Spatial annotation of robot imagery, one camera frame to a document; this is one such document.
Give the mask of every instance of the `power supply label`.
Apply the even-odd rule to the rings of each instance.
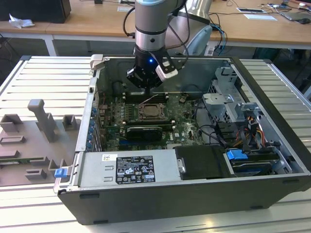
[[[147,182],[156,182],[152,156],[117,157],[117,184]]]

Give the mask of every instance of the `blue latch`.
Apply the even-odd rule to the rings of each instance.
[[[67,172],[68,172],[68,168],[58,168],[55,170],[54,177],[55,178],[66,178]]]
[[[242,150],[229,150],[227,152],[229,160],[231,159],[248,159],[246,154],[242,153]]]

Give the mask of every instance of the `wooden desk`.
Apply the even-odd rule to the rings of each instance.
[[[240,7],[260,8],[266,0],[235,0]],[[124,35],[122,22],[126,12],[118,12],[117,3],[104,2],[94,4],[94,1],[70,0],[71,14],[64,24],[38,23],[31,28],[13,28],[8,22],[0,22],[0,33],[6,37],[39,38],[44,39],[50,55],[57,55],[53,40],[85,40],[85,41],[131,41]],[[210,13],[240,13],[236,4],[232,2],[215,0]],[[251,20],[243,14],[219,14],[221,26],[228,35],[227,45],[264,47],[264,48],[292,48],[311,49],[311,24],[299,24],[287,20],[278,14],[271,14],[277,21]],[[126,27],[129,32],[134,31],[134,17],[131,14]],[[215,15],[211,19],[218,23]],[[220,40],[219,32],[214,31],[210,43],[217,44]]]
[[[260,4],[267,4],[267,0],[235,0],[239,7],[260,9]],[[227,2],[216,0],[212,3],[210,13],[239,13],[236,4],[227,6]],[[290,6],[297,7],[297,4],[290,3]],[[247,19],[243,14],[221,15],[219,14],[222,29],[228,34],[228,44],[257,43],[275,45],[275,48],[282,45],[311,45],[311,24],[300,24],[289,21],[284,16],[269,14],[277,21]],[[218,23],[216,15],[212,15],[213,22]],[[215,34],[211,40],[217,40]]]

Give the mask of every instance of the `laptop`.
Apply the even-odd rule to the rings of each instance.
[[[311,20],[311,15],[305,13],[288,13],[288,12],[280,12],[280,15],[283,15],[287,19],[291,21],[298,21],[303,18],[308,18]]]

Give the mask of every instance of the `white plastic bag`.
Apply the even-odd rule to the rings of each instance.
[[[34,26],[34,23],[30,19],[15,18],[15,17],[11,16],[11,14],[10,14],[9,23],[12,26],[17,27],[19,29],[21,29],[22,27],[32,27],[32,26]]]

